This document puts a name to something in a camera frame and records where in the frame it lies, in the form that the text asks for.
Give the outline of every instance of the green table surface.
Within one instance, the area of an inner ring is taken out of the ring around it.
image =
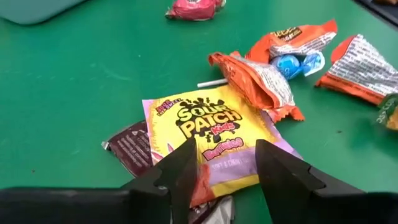
[[[101,141],[144,119],[142,99],[221,78],[209,53],[244,54],[268,32],[335,18],[327,59],[360,33],[398,67],[398,32],[349,0],[228,1],[205,22],[168,21],[171,4],[95,0],[37,26],[0,21],[1,188],[121,186],[132,177]],[[314,88],[329,67],[290,82],[306,120],[278,130],[319,169],[363,190],[398,191],[398,134],[375,123],[374,105]],[[236,223],[271,222],[258,185],[234,197]]]

